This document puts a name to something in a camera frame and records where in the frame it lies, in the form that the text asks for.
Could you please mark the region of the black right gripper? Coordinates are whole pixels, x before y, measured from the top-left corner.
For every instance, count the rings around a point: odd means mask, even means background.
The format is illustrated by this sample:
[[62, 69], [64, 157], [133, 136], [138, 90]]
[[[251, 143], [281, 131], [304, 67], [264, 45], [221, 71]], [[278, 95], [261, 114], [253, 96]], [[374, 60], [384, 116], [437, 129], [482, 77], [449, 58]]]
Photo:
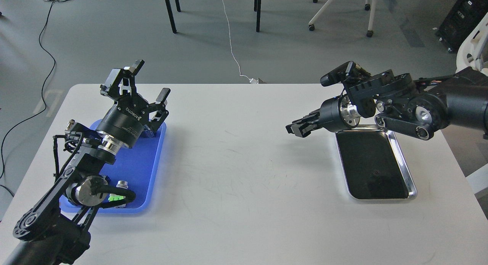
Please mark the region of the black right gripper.
[[297, 137], [306, 138], [312, 131], [322, 128], [330, 132], [353, 129], [359, 125], [360, 119], [356, 106], [348, 96], [336, 96], [324, 101], [319, 109], [288, 124], [286, 131]]

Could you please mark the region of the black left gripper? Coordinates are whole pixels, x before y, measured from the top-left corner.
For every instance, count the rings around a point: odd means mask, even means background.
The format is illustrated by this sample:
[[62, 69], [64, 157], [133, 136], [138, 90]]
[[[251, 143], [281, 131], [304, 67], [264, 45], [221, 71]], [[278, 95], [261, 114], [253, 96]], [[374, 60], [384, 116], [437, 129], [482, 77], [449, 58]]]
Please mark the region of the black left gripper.
[[100, 94], [115, 102], [96, 127], [96, 132], [105, 141], [111, 139], [122, 148], [133, 148], [144, 125], [158, 130], [169, 115], [166, 109], [169, 88], [163, 88], [153, 103], [136, 94], [135, 76], [144, 63], [141, 59], [131, 66], [112, 69], [105, 83], [100, 85]]

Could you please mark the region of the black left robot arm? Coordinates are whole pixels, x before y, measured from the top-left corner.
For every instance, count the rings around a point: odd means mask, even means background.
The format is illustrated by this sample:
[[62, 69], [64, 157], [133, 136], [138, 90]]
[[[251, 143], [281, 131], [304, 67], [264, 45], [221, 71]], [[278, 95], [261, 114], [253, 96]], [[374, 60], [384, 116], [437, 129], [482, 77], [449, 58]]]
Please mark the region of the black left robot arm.
[[164, 88], [153, 103], [137, 91], [135, 76], [144, 60], [113, 69], [100, 93], [114, 101], [96, 129], [71, 120], [61, 138], [70, 157], [59, 166], [55, 159], [55, 183], [16, 223], [13, 236], [19, 244], [6, 265], [73, 264], [89, 249], [89, 228], [101, 208], [129, 204], [136, 193], [111, 186], [100, 174], [114, 164], [121, 148], [133, 148], [141, 135], [155, 136], [169, 111]]

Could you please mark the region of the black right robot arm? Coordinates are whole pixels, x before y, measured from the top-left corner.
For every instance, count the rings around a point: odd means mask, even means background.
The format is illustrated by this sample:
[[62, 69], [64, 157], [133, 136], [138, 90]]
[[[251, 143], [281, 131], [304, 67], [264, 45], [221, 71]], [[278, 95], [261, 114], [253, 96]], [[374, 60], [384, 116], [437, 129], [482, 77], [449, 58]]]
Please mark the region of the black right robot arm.
[[460, 72], [413, 80], [392, 70], [371, 75], [348, 61], [320, 79], [322, 86], [341, 83], [343, 92], [286, 126], [305, 138], [324, 128], [330, 132], [354, 129], [362, 118], [373, 117], [381, 128], [422, 140], [456, 125], [483, 131], [487, 139], [487, 76], [466, 67]]

